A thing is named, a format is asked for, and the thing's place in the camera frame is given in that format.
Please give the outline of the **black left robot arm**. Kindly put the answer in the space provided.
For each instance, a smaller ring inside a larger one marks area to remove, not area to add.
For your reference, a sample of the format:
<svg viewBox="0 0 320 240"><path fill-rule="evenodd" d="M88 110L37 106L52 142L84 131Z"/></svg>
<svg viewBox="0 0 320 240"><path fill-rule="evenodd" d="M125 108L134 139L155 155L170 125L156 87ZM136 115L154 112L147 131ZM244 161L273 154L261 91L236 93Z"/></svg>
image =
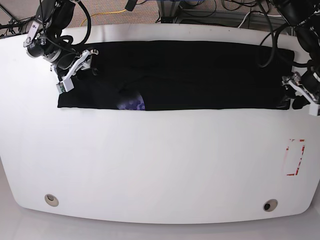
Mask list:
<svg viewBox="0 0 320 240"><path fill-rule="evenodd" d="M320 2L318 0L273 0L272 5L286 21L274 35L274 47L278 48L280 32L292 27L296 38L307 52L310 59L306 63L290 61L279 52L278 57L288 65L296 68L306 68L304 74L294 72L284 76L282 84L300 93L292 97L292 108L295 110L309 106L309 114L320 115Z"/></svg>

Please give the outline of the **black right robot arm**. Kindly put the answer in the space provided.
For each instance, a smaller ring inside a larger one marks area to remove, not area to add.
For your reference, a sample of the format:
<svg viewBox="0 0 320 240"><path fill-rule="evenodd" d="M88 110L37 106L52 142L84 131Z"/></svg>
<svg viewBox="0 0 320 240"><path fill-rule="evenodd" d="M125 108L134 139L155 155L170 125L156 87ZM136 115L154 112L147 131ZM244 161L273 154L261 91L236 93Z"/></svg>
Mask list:
<svg viewBox="0 0 320 240"><path fill-rule="evenodd" d="M73 38L63 36L75 9L72 0L41 0L23 47L31 58L42 57L52 65L74 51Z"/></svg>

